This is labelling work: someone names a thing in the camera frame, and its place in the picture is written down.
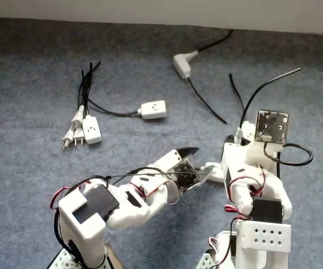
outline white plug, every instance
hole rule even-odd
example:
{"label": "white plug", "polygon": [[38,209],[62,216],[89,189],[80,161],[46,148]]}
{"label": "white plug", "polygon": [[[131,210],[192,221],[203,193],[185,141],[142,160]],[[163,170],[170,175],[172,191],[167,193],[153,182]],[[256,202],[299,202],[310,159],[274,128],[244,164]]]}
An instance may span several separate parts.
{"label": "white plug", "polygon": [[98,125],[98,121],[95,117],[87,115],[83,120],[83,131],[85,141],[91,145],[101,142],[101,133]]}
{"label": "white plug", "polygon": [[76,125],[74,123],[72,123],[69,130],[67,131],[67,133],[65,134],[65,136],[62,139],[63,140],[63,143],[62,143],[62,148],[63,149],[68,147],[69,143],[71,143],[73,141],[73,135],[74,135],[74,130],[75,129],[76,129]]}
{"label": "white plug", "polygon": [[191,66],[189,62],[198,54],[199,52],[195,50],[191,53],[177,54],[174,56],[173,63],[180,77],[187,79],[191,76]]}
{"label": "white plug", "polygon": [[77,145],[77,141],[80,141],[81,145],[83,145],[84,131],[81,124],[76,125],[76,130],[74,131],[73,139],[75,145]]}
{"label": "white plug", "polygon": [[82,122],[83,122],[83,114],[84,114],[84,106],[81,105],[79,107],[78,111],[76,112],[76,114],[74,115],[74,117],[72,119],[72,123],[82,124]]}
{"label": "white plug", "polygon": [[164,100],[144,103],[138,109],[143,119],[157,119],[166,117],[166,104]]}

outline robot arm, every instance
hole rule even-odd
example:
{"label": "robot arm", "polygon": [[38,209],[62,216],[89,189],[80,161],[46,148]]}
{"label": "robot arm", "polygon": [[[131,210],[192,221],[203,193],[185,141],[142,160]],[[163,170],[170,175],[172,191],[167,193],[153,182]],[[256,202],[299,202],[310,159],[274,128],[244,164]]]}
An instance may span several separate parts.
{"label": "robot arm", "polygon": [[200,184],[200,176],[187,159],[196,148],[172,150],[155,163],[139,169],[130,183],[116,187],[91,179],[75,188],[58,206],[59,229],[64,248],[86,268],[112,268],[104,245],[106,227],[128,228],[144,224],[165,204]]}

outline black wire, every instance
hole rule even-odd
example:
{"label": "black wire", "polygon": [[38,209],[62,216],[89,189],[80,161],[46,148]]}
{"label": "black wire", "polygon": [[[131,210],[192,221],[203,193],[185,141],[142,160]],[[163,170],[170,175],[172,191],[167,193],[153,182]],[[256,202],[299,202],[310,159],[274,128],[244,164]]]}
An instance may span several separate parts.
{"label": "black wire", "polygon": [[[228,253],[229,253],[229,252],[230,252],[230,250],[231,250],[232,225],[233,225],[233,222],[234,222],[235,220],[240,220],[240,219],[234,218],[234,219],[232,219],[232,221],[231,221],[231,224],[230,224],[230,241],[228,242],[228,247],[227,247],[226,257],[228,256]],[[209,269],[211,269],[211,268],[213,268],[213,267],[215,267],[215,268],[217,269],[220,265],[213,265],[213,266],[211,266]]]}
{"label": "black wire", "polygon": [[232,74],[228,74],[228,77],[230,78],[230,83],[232,86],[233,91],[235,92],[235,94],[237,95],[237,98],[239,99],[240,103],[241,103],[241,107],[242,107],[242,113],[245,111],[245,106],[244,106],[244,102],[242,101],[242,97],[239,93],[239,91],[236,88],[235,82],[233,81],[233,77]]}
{"label": "black wire", "polygon": [[112,112],[110,110],[107,110],[106,108],[102,108],[101,106],[99,106],[98,104],[96,104],[92,100],[90,100],[89,98],[88,98],[88,101],[93,106],[95,106],[96,108],[102,110],[103,112],[108,113],[108,114],[111,114],[111,115],[114,115],[114,116],[117,116],[117,117],[129,117],[129,116],[133,116],[133,115],[138,114],[138,111],[137,110],[136,111],[133,111],[133,112],[127,112],[127,113]]}
{"label": "black wire", "polygon": [[59,208],[57,208],[56,211],[55,211],[55,215],[54,215],[54,234],[55,234],[55,237],[56,237],[57,241],[59,242],[59,244],[61,244],[61,246],[72,256],[74,261],[77,264],[79,264],[80,266],[82,266],[83,268],[85,268],[85,269],[97,269],[100,266],[102,266],[106,261],[106,255],[104,255],[104,259],[100,263],[100,265],[98,265],[97,267],[91,268],[91,267],[86,266],[86,264],[84,263],[84,259],[83,259],[82,255],[80,253],[78,253],[77,255],[75,253],[73,253],[71,248],[64,242],[64,240],[62,238],[62,233],[59,233],[59,217],[60,217]]}
{"label": "black wire", "polygon": [[131,170],[130,172],[126,173],[125,175],[122,175],[118,180],[116,180],[112,185],[117,184],[119,181],[121,181],[122,179],[124,179],[125,177],[132,175],[132,174],[137,174],[138,172],[142,171],[142,170],[147,170],[147,169],[151,169],[151,170],[155,170],[158,171],[159,173],[164,174],[165,172],[162,171],[161,169],[157,168],[157,167],[140,167],[140,168],[136,168],[134,170]]}
{"label": "black wire", "polygon": [[300,71],[300,70],[301,70],[300,68],[297,68],[297,69],[292,70],[292,71],[290,71],[290,72],[288,72],[288,73],[285,73],[285,74],[280,75],[280,76],[278,76],[278,77],[272,78],[271,80],[269,80],[269,81],[267,81],[267,82],[263,83],[261,86],[259,86],[259,87],[255,90],[255,92],[251,95],[250,100],[249,100],[249,101],[247,102],[247,104],[246,104],[245,110],[244,110],[244,112],[243,112],[243,114],[242,114],[242,117],[241,117],[241,120],[240,120],[240,125],[239,125],[239,127],[240,127],[240,128],[242,128],[242,124],[243,124],[243,122],[244,122],[244,120],[245,120],[247,110],[249,109],[250,104],[251,104],[251,102],[253,101],[254,97],[256,96],[256,94],[257,94],[260,90],[262,90],[262,89],[263,89],[265,86],[267,86],[268,84],[270,84],[270,83],[272,83],[272,82],[274,82],[274,81],[276,81],[276,80],[280,80],[280,79],[281,79],[281,78],[283,78],[283,77],[287,77],[287,76],[289,76],[289,75],[291,75],[291,74],[293,74],[293,73],[296,73],[296,72],[298,72],[298,71]]}
{"label": "black wire", "polygon": [[[277,152],[277,159],[280,160],[280,151]],[[277,178],[280,179],[280,167],[279,167],[279,163],[277,163],[277,165],[276,165],[276,171],[277,171]]]}
{"label": "black wire", "polygon": [[304,166],[304,165],[309,164],[309,163],[313,160],[313,153],[312,153],[312,151],[310,151],[310,150],[309,150],[309,149],[307,149],[306,147],[303,147],[303,146],[301,146],[301,145],[299,145],[299,144],[295,144],[295,143],[286,143],[286,144],[284,144],[284,145],[283,145],[283,147],[295,147],[295,148],[297,148],[297,149],[301,149],[301,150],[303,150],[303,151],[307,152],[307,153],[308,153],[308,155],[309,155],[309,158],[308,158],[306,161],[303,161],[303,162],[301,162],[301,163],[288,163],[288,162],[286,162],[286,161],[281,161],[279,158],[274,158],[274,157],[272,157],[272,156],[270,156],[270,155],[268,155],[268,154],[267,154],[267,152],[266,152],[266,147],[267,147],[267,142],[265,142],[265,143],[264,143],[264,146],[263,146],[263,153],[264,153],[264,155],[265,155],[266,157],[268,157],[269,159],[271,159],[271,160],[275,161],[275,162],[276,162],[276,163],[278,163],[278,164],[284,164],[284,165],[288,165],[288,166]]}
{"label": "black wire", "polygon": [[202,51],[204,51],[206,49],[209,49],[209,48],[211,48],[213,46],[218,45],[219,43],[222,43],[222,42],[226,41],[227,39],[230,38],[230,36],[232,35],[232,33],[233,33],[233,29],[231,29],[222,39],[217,40],[215,42],[212,42],[212,43],[210,43],[210,44],[208,44],[206,46],[203,46],[202,48],[198,49],[197,51],[198,52],[202,52]]}
{"label": "black wire", "polygon": [[84,70],[82,70],[82,82],[78,90],[78,109],[82,104],[83,105],[85,104],[84,96],[86,96],[87,91],[90,91],[90,87],[91,87],[91,84],[89,83],[90,75],[100,66],[100,64],[101,62],[98,62],[91,70],[91,72],[89,71],[86,75],[84,74]]}
{"label": "black wire", "polygon": [[82,82],[81,82],[81,84],[79,86],[79,90],[78,90],[78,108],[83,104],[86,114],[89,114],[88,104],[91,103],[93,106],[102,110],[103,112],[117,116],[117,117],[129,117],[129,116],[133,116],[133,115],[138,114],[137,110],[133,111],[133,112],[128,112],[128,113],[113,112],[113,111],[110,111],[108,109],[101,107],[100,105],[96,104],[94,101],[92,101],[89,98],[89,93],[90,93],[90,89],[91,89],[92,81],[93,81],[93,72],[100,65],[100,63],[101,62],[98,62],[94,68],[93,68],[93,64],[90,63],[89,72],[86,73],[86,75],[84,75],[84,70],[82,70]]}
{"label": "black wire", "polygon": [[197,92],[194,84],[192,83],[190,77],[188,77],[188,82],[191,86],[191,88],[194,90],[194,92],[196,93],[196,95],[200,98],[200,100],[202,101],[202,103],[204,103],[205,106],[207,106],[207,108],[211,111],[211,113],[217,118],[219,119],[221,122],[223,122],[224,124],[227,124],[227,122],[221,118],[212,108],[211,106],[209,106],[209,104],[207,104],[207,102],[201,97],[201,95]]}

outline cable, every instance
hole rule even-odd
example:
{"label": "cable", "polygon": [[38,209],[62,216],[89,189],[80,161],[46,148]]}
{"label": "cable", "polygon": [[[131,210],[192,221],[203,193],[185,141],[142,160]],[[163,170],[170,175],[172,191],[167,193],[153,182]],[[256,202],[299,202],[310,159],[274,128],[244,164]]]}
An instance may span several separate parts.
{"label": "cable", "polygon": [[244,217],[234,217],[231,221],[231,224],[230,224],[230,241],[228,242],[228,247],[227,247],[227,251],[226,251],[226,254],[224,255],[223,259],[221,261],[219,261],[218,263],[216,263],[215,265],[211,266],[209,269],[211,268],[217,268],[219,265],[223,264],[224,261],[227,259],[227,256],[228,256],[228,253],[230,252],[230,249],[231,249],[231,235],[232,235],[232,225],[233,225],[233,222],[235,220],[247,220],[246,218]]}
{"label": "cable", "polygon": [[[277,152],[277,159],[280,160],[280,151]],[[280,167],[279,163],[276,164],[277,178],[280,179]]]}
{"label": "cable", "polygon": [[93,64],[90,63],[89,71],[86,74],[84,74],[84,70],[82,70],[82,82],[81,82],[81,84],[79,86],[79,90],[78,90],[78,108],[81,105],[84,105],[86,114],[89,114],[88,103],[91,103],[92,105],[94,105],[96,108],[102,110],[103,112],[105,112],[107,114],[115,115],[118,117],[129,117],[131,115],[138,114],[137,110],[133,111],[133,112],[129,112],[129,113],[112,112],[112,111],[105,109],[105,108],[101,107],[100,105],[96,104],[94,101],[92,101],[89,98],[89,93],[90,93],[90,89],[91,89],[92,81],[93,81],[93,72],[98,68],[98,66],[100,66],[100,64],[101,64],[101,62],[98,62],[97,65],[95,65],[95,67],[93,68]]}
{"label": "cable", "polygon": [[280,75],[280,76],[278,76],[278,77],[272,78],[271,80],[269,80],[269,81],[267,81],[267,82],[263,83],[261,86],[259,86],[259,87],[255,90],[255,92],[251,95],[250,100],[249,100],[249,101],[247,102],[247,104],[246,104],[245,110],[244,110],[244,112],[242,113],[242,117],[241,117],[241,120],[240,120],[240,125],[239,125],[239,127],[240,127],[240,128],[242,128],[242,124],[243,124],[243,122],[244,122],[244,120],[245,120],[247,110],[249,109],[250,104],[251,104],[251,102],[253,101],[253,99],[255,98],[256,94],[257,94],[260,90],[262,90],[262,89],[263,89],[265,86],[267,86],[268,84],[271,84],[272,82],[274,82],[274,81],[276,81],[276,80],[280,80],[281,78],[283,78],[283,77],[287,77],[287,76],[289,76],[289,75],[291,75],[291,74],[293,74],[293,73],[296,73],[296,72],[298,72],[298,71],[300,71],[300,70],[301,70],[300,68],[297,68],[297,69],[292,70],[292,71],[290,71],[290,72],[288,72],[288,73],[285,73],[285,74]]}
{"label": "cable", "polygon": [[267,142],[265,142],[265,143],[264,143],[264,146],[263,146],[263,153],[264,153],[264,155],[265,155],[267,158],[269,158],[269,159],[271,159],[271,160],[275,161],[277,164],[283,164],[283,165],[288,165],[288,166],[304,166],[304,165],[309,164],[309,163],[313,160],[313,153],[312,153],[312,151],[310,151],[310,150],[309,150],[309,149],[307,149],[306,147],[303,147],[303,146],[301,146],[301,145],[299,145],[299,144],[295,144],[295,143],[286,143],[286,144],[284,144],[282,147],[283,147],[283,148],[285,148],[285,147],[295,147],[295,148],[297,148],[297,149],[301,149],[301,150],[305,151],[305,152],[308,154],[308,156],[309,156],[309,157],[308,157],[308,159],[307,159],[307,160],[305,160],[305,161],[303,161],[303,162],[301,162],[301,163],[289,163],[289,162],[286,162],[286,161],[281,161],[279,158],[274,158],[274,157],[272,157],[272,156],[269,156],[269,155],[267,154],[266,147],[267,147]]}
{"label": "cable", "polygon": [[213,243],[217,244],[217,241],[218,240],[215,237],[209,237],[209,239],[208,239],[208,244],[216,252],[216,255],[218,254],[218,251],[217,251],[217,247],[215,247],[215,245]]}
{"label": "cable", "polygon": [[193,88],[193,90],[194,90],[194,92],[196,93],[196,95],[200,98],[200,100],[202,101],[202,103],[204,103],[204,105],[205,106],[207,106],[207,108],[211,111],[211,113],[216,117],[216,118],[218,118],[221,122],[223,122],[224,124],[227,124],[227,122],[223,119],[223,118],[221,118],[212,108],[211,108],[211,106],[209,106],[208,104],[207,104],[207,102],[201,97],[201,95],[197,92],[197,90],[196,90],[196,88],[195,88],[195,86],[194,86],[194,84],[192,83],[192,81],[191,81],[191,79],[190,79],[190,77],[188,77],[187,78],[187,80],[188,80],[188,82],[189,82],[189,84],[190,84],[190,86],[191,86],[191,88]]}
{"label": "cable", "polygon": [[210,44],[208,44],[206,46],[203,46],[202,48],[198,49],[197,51],[200,53],[200,52],[202,52],[202,51],[204,51],[206,49],[209,49],[209,48],[211,48],[213,46],[216,46],[216,45],[218,45],[218,44],[226,41],[227,39],[229,39],[231,37],[232,33],[233,33],[233,29],[231,29],[230,31],[228,31],[228,33],[222,39],[217,40],[215,42],[212,42],[212,43],[210,43]]}
{"label": "cable", "polygon": [[242,113],[245,111],[245,106],[244,106],[244,102],[242,101],[242,97],[240,95],[240,93],[238,92],[237,88],[236,88],[236,85],[233,81],[233,77],[232,77],[232,74],[228,74],[228,77],[230,78],[230,83],[231,83],[231,86],[232,86],[232,89],[233,91],[235,92],[235,94],[237,95],[237,98],[239,99],[240,103],[241,103],[241,107],[242,107]]}
{"label": "cable", "polygon": [[127,113],[118,113],[118,112],[112,112],[110,110],[107,110],[106,108],[102,108],[101,106],[99,106],[98,104],[94,103],[92,100],[90,100],[89,98],[87,99],[88,102],[90,102],[93,106],[95,106],[96,108],[100,109],[101,111],[107,113],[107,114],[111,114],[117,117],[129,117],[129,116],[133,116],[138,114],[138,111],[133,111],[133,112],[127,112]]}
{"label": "cable", "polygon": [[103,261],[100,263],[100,265],[96,266],[96,267],[87,267],[86,264],[84,263],[84,259],[82,257],[82,255],[80,253],[73,253],[72,249],[64,242],[63,238],[62,238],[62,233],[60,233],[60,226],[59,226],[59,208],[56,209],[55,211],[55,215],[54,215],[54,234],[55,237],[57,239],[57,241],[59,242],[59,244],[69,253],[69,255],[72,256],[72,258],[74,259],[74,261],[79,264],[80,266],[82,266],[85,269],[97,269],[100,266],[102,266],[104,264],[104,262],[106,261],[106,255],[104,255],[104,259]]}
{"label": "cable", "polygon": [[258,188],[258,189],[256,189],[255,191],[251,192],[251,196],[256,196],[256,195],[258,195],[258,194],[262,194],[262,191],[263,191],[263,189],[264,189],[264,186],[266,185],[266,175],[265,175],[265,173],[263,172],[262,167],[261,167],[260,165],[258,165],[258,167],[261,169],[261,175],[262,175],[262,178],[263,178],[263,183],[262,183],[262,184],[261,184],[261,183],[259,183],[259,181],[258,181],[257,179],[255,179],[255,178],[253,178],[253,177],[249,177],[249,176],[247,176],[247,175],[243,175],[243,176],[241,176],[241,177],[235,178],[235,179],[233,179],[233,180],[231,180],[231,181],[229,182],[229,184],[228,184],[228,186],[227,186],[227,194],[228,194],[228,198],[230,199],[230,201],[231,201],[232,203],[233,203],[233,200],[232,200],[232,198],[231,198],[231,185],[232,185],[234,182],[236,182],[236,181],[238,181],[238,180],[240,180],[240,179],[249,178],[249,179],[252,179],[252,180],[254,180],[255,182],[257,182],[257,184],[258,184],[259,188]]}

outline floor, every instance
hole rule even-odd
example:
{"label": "floor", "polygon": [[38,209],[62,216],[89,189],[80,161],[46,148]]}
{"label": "floor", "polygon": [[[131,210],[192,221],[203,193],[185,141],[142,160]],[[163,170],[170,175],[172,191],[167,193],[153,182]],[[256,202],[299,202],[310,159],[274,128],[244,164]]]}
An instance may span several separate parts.
{"label": "floor", "polygon": [[[236,30],[230,40],[192,61],[193,82],[228,122],[213,118],[172,66],[172,56],[225,34],[192,26],[116,25],[0,19],[0,268],[45,268],[60,249],[51,196],[64,184],[113,175],[197,146],[196,166],[218,161],[235,132],[240,105],[264,81],[302,68],[265,88],[257,108],[290,112],[288,142],[311,149],[314,161],[281,166],[293,204],[289,268],[323,268],[323,36]],[[168,117],[143,121],[91,111],[103,142],[63,151],[61,138],[77,107],[81,69],[102,61],[90,97],[117,112],[165,99]],[[304,157],[298,151],[288,160]],[[228,229],[223,188],[204,184],[166,206],[143,227],[108,231],[126,268],[194,268],[207,239]]]}

